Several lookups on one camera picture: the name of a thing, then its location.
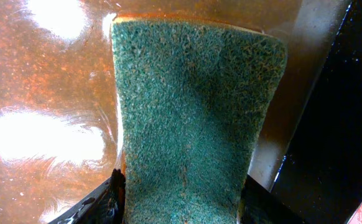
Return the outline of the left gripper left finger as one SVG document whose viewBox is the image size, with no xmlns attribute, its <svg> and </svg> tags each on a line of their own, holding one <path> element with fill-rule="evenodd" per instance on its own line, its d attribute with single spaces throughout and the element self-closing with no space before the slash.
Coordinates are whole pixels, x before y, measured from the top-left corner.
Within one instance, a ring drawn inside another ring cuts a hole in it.
<svg viewBox="0 0 362 224">
<path fill-rule="evenodd" d="M 123 224 L 126 178 L 113 169 L 111 177 L 50 224 Z"/>
</svg>

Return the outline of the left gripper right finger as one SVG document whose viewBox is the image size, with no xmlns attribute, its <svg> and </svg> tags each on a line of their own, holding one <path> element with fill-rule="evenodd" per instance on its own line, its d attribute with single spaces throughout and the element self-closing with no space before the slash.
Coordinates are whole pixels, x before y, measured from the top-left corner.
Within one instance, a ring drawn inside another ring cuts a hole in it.
<svg viewBox="0 0 362 224">
<path fill-rule="evenodd" d="M 242 224 L 307 224 L 291 209 L 247 175 L 238 208 Z"/>
</svg>

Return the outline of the green yellow sponge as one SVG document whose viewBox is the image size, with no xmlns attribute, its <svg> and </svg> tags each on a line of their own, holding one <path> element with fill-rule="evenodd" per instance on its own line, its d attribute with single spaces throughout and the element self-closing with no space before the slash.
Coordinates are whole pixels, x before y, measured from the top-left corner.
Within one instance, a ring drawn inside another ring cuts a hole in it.
<svg viewBox="0 0 362 224">
<path fill-rule="evenodd" d="M 236 223 L 287 47 L 214 22 L 118 18 L 112 28 L 127 223 Z"/>
</svg>

